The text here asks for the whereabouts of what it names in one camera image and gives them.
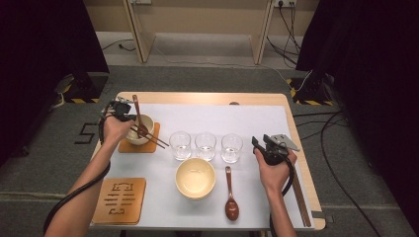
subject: hand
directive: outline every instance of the hand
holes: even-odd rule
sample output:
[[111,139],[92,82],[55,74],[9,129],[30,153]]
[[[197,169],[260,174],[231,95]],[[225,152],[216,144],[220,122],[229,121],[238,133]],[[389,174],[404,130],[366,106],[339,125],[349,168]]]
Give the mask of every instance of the hand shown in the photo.
[[108,116],[104,124],[104,140],[112,139],[114,142],[119,142],[127,136],[129,129],[134,125],[135,122],[132,119],[120,121],[113,116]]
[[[288,152],[288,158],[295,164],[296,155],[290,149],[288,149]],[[276,166],[270,166],[266,164],[262,153],[257,148],[255,149],[255,155],[259,163],[260,178],[265,191],[267,193],[273,192],[273,194],[279,194],[290,175],[290,169],[287,163],[281,162]]]

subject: wooden coaster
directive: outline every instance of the wooden coaster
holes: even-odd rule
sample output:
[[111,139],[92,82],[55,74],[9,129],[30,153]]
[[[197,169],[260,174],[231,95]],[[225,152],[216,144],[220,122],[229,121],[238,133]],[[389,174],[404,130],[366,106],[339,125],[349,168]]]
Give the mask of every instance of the wooden coaster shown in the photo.
[[[158,137],[158,133],[160,131],[160,123],[154,123],[154,136]],[[153,153],[156,151],[157,144],[151,141],[148,141],[142,145],[133,145],[129,143],[126,139],[121,140],[120,146],[118,147],[118,151],[121,153]]]
[[92,222],[126,225],[138,223],[144,192],[144,178],[104,180]]

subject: gray carpet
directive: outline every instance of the gray carpet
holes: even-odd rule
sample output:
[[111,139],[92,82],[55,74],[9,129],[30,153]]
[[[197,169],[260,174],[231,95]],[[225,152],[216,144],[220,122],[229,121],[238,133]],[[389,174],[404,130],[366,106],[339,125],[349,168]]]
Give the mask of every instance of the gray carpet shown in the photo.
[[[79,135],[85,122],[95,122],[100,110],[120,91],[255,92],[283,93],[293,114],[337,112],[340,107],[302,106],[292,103],[289,88],[271,69],[199,67],[111,66],[111,74],[97,104],[64,104],[50,112],[40,125],[26,157],[9,159],[0,169],[0,235],[42,236],[43,221],[56,203],[50,194],[65,194],[90,160],[98,141],[97,127],[90,144]],[[301,72],[282,70],[285,78]],[[322,155],[320,133],[325,116],[295,117],[317,194],[327,217],[327,227],[318,232],[298,232],[299,236],[375,236],[374,231],[339,188],[326,161],[346,192],[363,209],[381,236],[415,236],[382,178],[369,166],[343,114],[324,131]],[[22,193],[41,193],[30,197]],[[149,236],[150,233],[129,233]],[[89,236],[119,236],[119,231],[92,230]]]

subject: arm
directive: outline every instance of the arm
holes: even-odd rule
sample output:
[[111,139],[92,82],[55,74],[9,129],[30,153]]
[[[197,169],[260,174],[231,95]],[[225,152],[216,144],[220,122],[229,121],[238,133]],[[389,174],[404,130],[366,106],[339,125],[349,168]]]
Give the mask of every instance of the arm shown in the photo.
[[[296,236],[282,195],[282,187],[290,174],[289,167],[285,162],[276,166],[266,164],[258,149],[255,149],[255,155],[259,163],[261,182],[271,209],[275,232],[278,236]],[[294,164],[296,156],[291,150],[289,150],[289,158]]]
[[[90,182],[108,166],[120,140],[126,137],[134,121],[121,122],[108,117],[104,125],[104,143],[77,179],[70,193]],[[65,204],[54,216],[45,236],[85,236],[95,212],[102,181]]]

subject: wooden chopsticks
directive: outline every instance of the wooden chopsticks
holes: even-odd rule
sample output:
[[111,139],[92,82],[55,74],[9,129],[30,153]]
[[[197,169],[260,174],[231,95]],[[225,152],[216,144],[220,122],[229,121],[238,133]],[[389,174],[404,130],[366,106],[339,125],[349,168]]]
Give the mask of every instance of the wooden chopsticks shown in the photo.
[[310,227],[310,217],[308,216],[307,206],[305,205],[304,196],[302,195],[301,185],[299,184],[298,175],[296,172],[293,176],[293,192],[295,193],[296,203],[298,204],[299,213],[301,214],[302,224]]
[[148,136],[143,136],[143,137],[145,137],[146,139],[148,139],[149,141],[151,141],[151,142],[153,142],[153,143],[155,143],[155,144],[157,144],[158,146],[160,146],[161,148],[163,148],[163,149],[165,149],[165,147],[164,146],[162,146],[161,144],[159,144],[157,141],[155,141],[154,139],[156,139],[156,140],[158,140],[158,141],[160,141],[160,142],[162,142],[163,144],[165,144],[166,146],[169,146],[169,144],[167,144],[166,142],[164,142],[164,141],[162,141],[162,140],[160,140],[158,137],[155,137],[153,134],[151,134],[150,132],[148,132],[147,130],[144,130],[144,129],[141,129],[140,127],[138,127],[138,125],[137,124],[135,124],[134,125],[135,127],[136,127],[136,129],[134,129],[134,128],[130,128],[131,130],[133,130],[133,131],[135,131],[135,132],[137,132],[139,129],[142,131],[142,133],[147,133],[148,135],[150,135],[151,136],[151,138],[149,138]]

